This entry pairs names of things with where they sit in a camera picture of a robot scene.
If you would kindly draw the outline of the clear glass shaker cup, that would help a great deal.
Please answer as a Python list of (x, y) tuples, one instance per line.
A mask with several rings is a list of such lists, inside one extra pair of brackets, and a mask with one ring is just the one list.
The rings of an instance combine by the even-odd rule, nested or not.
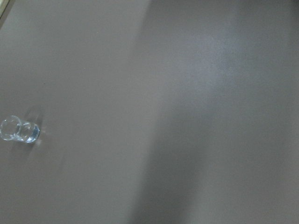
[(34, 143), (40, 135), (37, 124), (22, 120), (17, 116), (9, 116), (0, 123), (0, 137), (5, 141)]

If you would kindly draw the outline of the bamboo cutting board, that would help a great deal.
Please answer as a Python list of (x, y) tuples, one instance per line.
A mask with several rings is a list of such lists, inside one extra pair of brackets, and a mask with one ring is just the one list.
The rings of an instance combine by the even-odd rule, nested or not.
[(0, 0), (0, 21), (5, 20), (9, 14), (12, 2), (12, 0)]

